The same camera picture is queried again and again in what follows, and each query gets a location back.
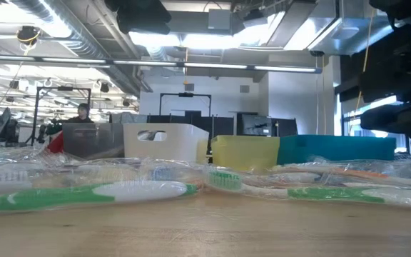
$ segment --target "table surface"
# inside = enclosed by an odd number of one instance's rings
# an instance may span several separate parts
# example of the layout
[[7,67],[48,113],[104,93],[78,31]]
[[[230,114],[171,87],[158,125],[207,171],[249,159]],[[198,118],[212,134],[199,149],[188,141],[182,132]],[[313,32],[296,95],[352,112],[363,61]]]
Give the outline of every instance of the table surface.
[[0,256],[411,256],[411,210],[205,193],[0,215]]

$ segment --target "red object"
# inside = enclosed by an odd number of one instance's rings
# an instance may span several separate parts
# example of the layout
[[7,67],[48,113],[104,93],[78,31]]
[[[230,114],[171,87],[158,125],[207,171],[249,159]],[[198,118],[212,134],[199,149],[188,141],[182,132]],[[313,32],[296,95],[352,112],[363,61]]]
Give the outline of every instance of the red object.
[[47,149],[51,153],[63,153],[64,141],[63,141],[63,131],[52,141],[50,142]]

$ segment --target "toothbrush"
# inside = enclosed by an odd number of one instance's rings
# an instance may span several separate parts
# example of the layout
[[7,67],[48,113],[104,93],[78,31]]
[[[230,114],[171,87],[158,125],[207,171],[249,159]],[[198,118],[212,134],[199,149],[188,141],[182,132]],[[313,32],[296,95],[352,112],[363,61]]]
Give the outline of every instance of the toothbrush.
[[35,188],[0,195],[0,211],[34,211],[81,203],[132,203],[197,192],[195,184],[175,181],[119,181],[70,188]]
[[344,168],[336,168],[333,166],[304,166],[298,167],[275,167],[274,171],[282,172],[313,172],[313,173],[331,173],[345,176],[355,176],[358,178],[366,178],[378,183],[399,184],[404,186],[411,186],[411,178],[398,178],[388,176],[386,174],[371,172],[371,171],[356,171]]
[[297,200],[343,200],[370,203],[388,203],[411,207],[411,190],[398,188],[288,188],[269,189],[249,186],[242,178],[225,171],[210,171],[206,184],[212,188],[250,196]]

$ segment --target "white plastic bin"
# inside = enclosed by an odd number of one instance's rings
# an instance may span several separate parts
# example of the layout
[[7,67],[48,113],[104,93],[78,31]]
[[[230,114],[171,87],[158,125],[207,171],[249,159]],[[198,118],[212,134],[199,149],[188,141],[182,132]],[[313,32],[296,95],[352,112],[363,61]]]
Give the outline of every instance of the white plastic bin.
[[[158,131],[155,140],[141,139],[144,131]],[[208,132],[190,124],[124,124],[126,158],[157,158],[204,162]]]

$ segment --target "person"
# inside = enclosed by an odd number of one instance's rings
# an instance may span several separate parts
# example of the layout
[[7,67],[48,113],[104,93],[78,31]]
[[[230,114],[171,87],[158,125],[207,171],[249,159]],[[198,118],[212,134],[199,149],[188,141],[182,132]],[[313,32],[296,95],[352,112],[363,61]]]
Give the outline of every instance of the person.
[[79,104],[77,108],[77,117],[70,118],[69,123],[93,123],[93,121],[88,117],[90,107],[88,104]]

